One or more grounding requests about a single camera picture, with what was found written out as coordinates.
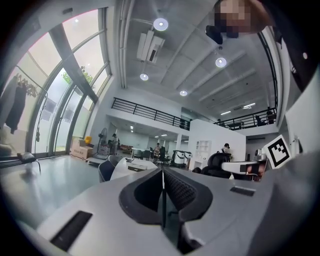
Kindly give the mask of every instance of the black metal railing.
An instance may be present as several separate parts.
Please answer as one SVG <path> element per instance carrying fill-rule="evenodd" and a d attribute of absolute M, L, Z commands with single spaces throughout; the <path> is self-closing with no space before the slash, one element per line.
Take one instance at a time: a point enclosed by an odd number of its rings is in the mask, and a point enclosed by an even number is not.
<path fill-rule="evenodd" d="M 187 120 L 128 100 L 114 98 L 111 108 L 144 118 L 149 118 L 188 131 L 190 130 L 190 122 Z"/>
<path fill-rule="evenodd" d="M 276 75 L 276 69 L 275 69 L 275 64 L 271 55 L 270 48 L 268 46 L 267 40 L 262 34 L 262 32 L 258 33 L 258 37 L 262 43 L 262 46 L 264 48 L 266 57 L 268 58 L 270 69 L 271 69 L 271 74 L 272 74 L 272 80 L 273 80 L 273 89 L 274 89 L 274 107 L 277 109 L 278 108 L 278 81 L 277 81 L 277 75 Z"/>
<path fill-rule="evenodd" d="M 259 126 L 275 124 L 277 118 L 276 108 L 270 108 L 260 112 L 246 114 L 237 118 L 232 118 L 215 124 L 230 130 L 241 130 Z"/>

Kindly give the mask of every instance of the tree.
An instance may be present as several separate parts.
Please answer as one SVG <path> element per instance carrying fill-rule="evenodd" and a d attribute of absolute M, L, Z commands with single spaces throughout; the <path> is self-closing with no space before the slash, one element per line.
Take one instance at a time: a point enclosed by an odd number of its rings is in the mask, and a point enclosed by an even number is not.
<path fill-rule="evenodd" d="M 86 72 L 84 66 L 81 66 L 81 71 L 82 71 L 85 79 L 87 80 L 87 82 L 88 82 L 89 85 L 90 85 L 91 82 L 92 82 L 92 80 L 93 80 L 94 78 L 92 77 L 92 75 L 90 75 L 90 74 L 88 74 L 88 72 Z M 68 85 L 71 83 L 72 80 L 71 80 L 70 76 L 67 74 L 67 72 L 63 72 L 62 77 L 63 77 L 63 79 L 68 83 Z M 94 90 L 95 88 L 96 88 L 96 85 L 94 84 L 94 85 L 92 86 L 92 90 Z"/>

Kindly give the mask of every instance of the hanging clothes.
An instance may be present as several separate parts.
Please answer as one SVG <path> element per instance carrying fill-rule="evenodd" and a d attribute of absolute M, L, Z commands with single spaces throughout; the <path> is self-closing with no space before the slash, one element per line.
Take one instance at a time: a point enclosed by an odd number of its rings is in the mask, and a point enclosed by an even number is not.
<path fill-rule="evenodd" d="M 18 87 L 18 76 L 14 76 L 4 89 L 0 99 L 0 129 L 4 128 L 8 115 L 14 105 L 16 89 Z"/>
<path fill-rule="evenodd" d="M 5 124 L 11 128 L 11 134 L 14 134 L 15 130 L 18 129 L 18 124 L 26 104 L 26 96 L 26 85 L 22 84 L 21 87 L 18 86 L 15 90 L 13 106 L 5 122 Z"/>

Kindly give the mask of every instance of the gray floor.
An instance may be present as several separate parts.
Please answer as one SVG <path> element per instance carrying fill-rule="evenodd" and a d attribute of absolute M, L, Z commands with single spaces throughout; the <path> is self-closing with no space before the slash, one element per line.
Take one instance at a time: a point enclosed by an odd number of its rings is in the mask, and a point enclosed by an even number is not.
<path fill-rule="evenodd" d="M 98 168 L 60 156 L 0 170 L 8 207 L 17 220 L 37 228 L 55 210 L 99 183 Z"/>

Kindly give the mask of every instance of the yellow object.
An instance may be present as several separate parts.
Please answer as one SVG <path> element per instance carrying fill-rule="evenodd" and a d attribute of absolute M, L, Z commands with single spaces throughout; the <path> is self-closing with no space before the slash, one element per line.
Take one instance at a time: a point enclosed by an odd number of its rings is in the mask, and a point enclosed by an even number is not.
<path fill-rule="evenodd" d="M 85 144 L 90 144 L 91 141 L 92 141 L 92 137 L 91 136 L 87 136 L 87 137 L 85 137 L 84 141 L 85 141 Z"/>

